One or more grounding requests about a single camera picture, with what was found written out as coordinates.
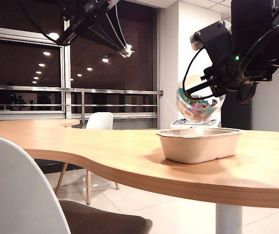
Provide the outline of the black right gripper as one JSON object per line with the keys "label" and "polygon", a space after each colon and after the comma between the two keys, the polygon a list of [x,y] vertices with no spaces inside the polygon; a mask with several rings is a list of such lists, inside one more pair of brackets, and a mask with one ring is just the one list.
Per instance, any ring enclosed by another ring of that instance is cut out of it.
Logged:
{"label": "black right gripper", "polygon": [[202,83],[189,83],[187,97],[220,97],[229,92],[252,86],[248,78],[239,72],[240,57],[230,53],[207,52],[211,64],[204,69]]}

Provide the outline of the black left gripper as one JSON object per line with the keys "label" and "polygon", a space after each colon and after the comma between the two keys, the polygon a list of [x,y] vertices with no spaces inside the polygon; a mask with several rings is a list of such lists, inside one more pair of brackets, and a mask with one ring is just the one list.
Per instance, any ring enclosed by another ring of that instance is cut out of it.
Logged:
{"label": "black left gripper", "polygon": [[[110,25],[100,25],[100,19],[107,15]],[[63,9],[62,16],[65,21],[70,20],[70,26],[56,39],[56,44],[66,46],[76,37],[87,39],[107,46],[123,58],[133,54],[131,45],[127,44],[123,36],[117,12],[108,12],[100,9],[86,11],[85,9]]]}

